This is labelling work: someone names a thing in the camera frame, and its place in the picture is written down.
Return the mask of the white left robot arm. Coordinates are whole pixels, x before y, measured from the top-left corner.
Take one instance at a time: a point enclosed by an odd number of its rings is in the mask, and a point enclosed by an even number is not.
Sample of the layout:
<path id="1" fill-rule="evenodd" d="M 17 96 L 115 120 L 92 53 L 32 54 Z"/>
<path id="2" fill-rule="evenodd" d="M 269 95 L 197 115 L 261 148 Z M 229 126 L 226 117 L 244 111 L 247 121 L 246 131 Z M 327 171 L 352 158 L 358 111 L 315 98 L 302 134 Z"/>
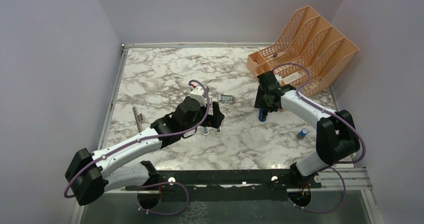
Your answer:
<path id="1" fill-rule="evenodd" d="M 119 177 L 114 172 L 130 161 L 180 141 L 199 126 L 220 128 L 225 116 L 219 107 L 217 101 L 201 106 L 198 100 L 186 97 L 175 111 L 128 140 L 93 152 L 80 149 L 65 172 L 68 184 L 64 197 L 74 197 L 81 206 L 94 202 L 104 192 L 118 187 Z"/>

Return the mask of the staple box tray with staples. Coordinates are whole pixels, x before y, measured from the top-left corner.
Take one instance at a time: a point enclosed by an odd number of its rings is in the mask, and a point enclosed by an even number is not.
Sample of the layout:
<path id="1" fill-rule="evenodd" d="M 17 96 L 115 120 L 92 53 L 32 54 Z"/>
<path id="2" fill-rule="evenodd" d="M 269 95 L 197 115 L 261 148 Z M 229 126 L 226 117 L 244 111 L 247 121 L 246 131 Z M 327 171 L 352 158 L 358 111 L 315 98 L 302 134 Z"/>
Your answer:
<path id="1" fill-rule="evenodd" d="M 230 103 L 230 104 L 232 104 L 234 102 L 234 96 L 233 95 L 220 94 L 218 96 L 218 101 L 219 102 L 222 102 L 222 103 Z"/>

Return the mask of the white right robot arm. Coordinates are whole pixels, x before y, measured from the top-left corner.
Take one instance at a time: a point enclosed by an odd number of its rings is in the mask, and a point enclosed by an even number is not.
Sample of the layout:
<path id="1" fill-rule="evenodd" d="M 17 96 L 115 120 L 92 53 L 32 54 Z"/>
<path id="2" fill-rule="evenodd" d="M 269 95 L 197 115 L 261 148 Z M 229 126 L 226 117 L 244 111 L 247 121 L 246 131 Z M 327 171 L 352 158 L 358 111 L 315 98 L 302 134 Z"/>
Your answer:
<path id="1" fill-rule="evenodd" d="M 316 131 L 315 151 L 290 166 L 288 180 L 292 186 L 303 186 L 308 176 L 359 151 L 360 141 L 348 111 L 327 110 L 302 96 L 295 87 L 281 86 L 272 71 L 258 75 L 257 79 L 259 86 L 254 107 L 259 110 L 261 122 L 266 121 L 269 113 L 285 109 Z"/>

